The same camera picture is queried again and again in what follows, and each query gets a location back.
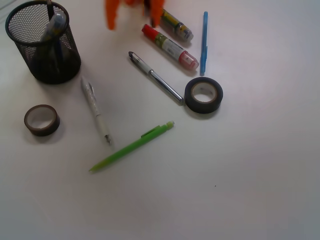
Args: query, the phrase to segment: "red marker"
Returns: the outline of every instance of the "red marker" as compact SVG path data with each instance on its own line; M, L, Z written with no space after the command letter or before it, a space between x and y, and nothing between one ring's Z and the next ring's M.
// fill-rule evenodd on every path
M144 25L142 32L186 69L196 70L199 66L195 57L149 25Z

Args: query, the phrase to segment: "green mechanical pencil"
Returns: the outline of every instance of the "green mechanical pencil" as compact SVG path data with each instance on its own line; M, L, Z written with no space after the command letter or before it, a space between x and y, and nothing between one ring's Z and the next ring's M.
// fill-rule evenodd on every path
M126 146L125 148L117 151L116 153L108 156L105 160L99 162L98 164L94 165L89 171L96 172L111 163L115 162L119 158L131 153L133 150L141 147L142 145L150 142L151 140L155 139L156 137L160 136L161 134L165 133L167 130L172 129L174 126L173 121L169 121L167 124L162 126L156 126L155 128L151 129L147 133L143 134L141 138L130 145Z

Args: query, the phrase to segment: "blue pen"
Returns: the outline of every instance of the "blue pen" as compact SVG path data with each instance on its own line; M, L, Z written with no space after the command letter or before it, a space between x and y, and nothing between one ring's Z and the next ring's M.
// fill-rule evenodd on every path
M201 46L201 59L200 59L200 76L204 76L206 72L207 61L207 31L208 31L208 12L205 11L203 15L203 30L202 30L202 46Z

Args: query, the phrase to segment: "silver pen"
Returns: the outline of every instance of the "silver pen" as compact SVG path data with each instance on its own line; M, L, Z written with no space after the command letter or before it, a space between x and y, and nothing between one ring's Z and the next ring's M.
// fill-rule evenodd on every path
M156 74L155 71L151 67L149 67L140 57L138 57L137 54L130 51L129 58L145 74L147 74L152 79L154 79L158 84L160 84L160 86L164 90L166 90L168 93L170 93L172 96L174 96L174 99L176 99L179 104L182 105L184 103L184 98L182 96L180 96L172 87L170 87L169 84L166 83L158 74Z

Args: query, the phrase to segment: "pencil eraser end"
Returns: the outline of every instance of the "pencil eraser end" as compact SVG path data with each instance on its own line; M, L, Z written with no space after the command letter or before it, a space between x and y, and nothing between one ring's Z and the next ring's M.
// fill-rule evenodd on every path
M175 125L175 122L174 121L169 121L166 125L168 126L169 129L172 129L174 127L174 125Z

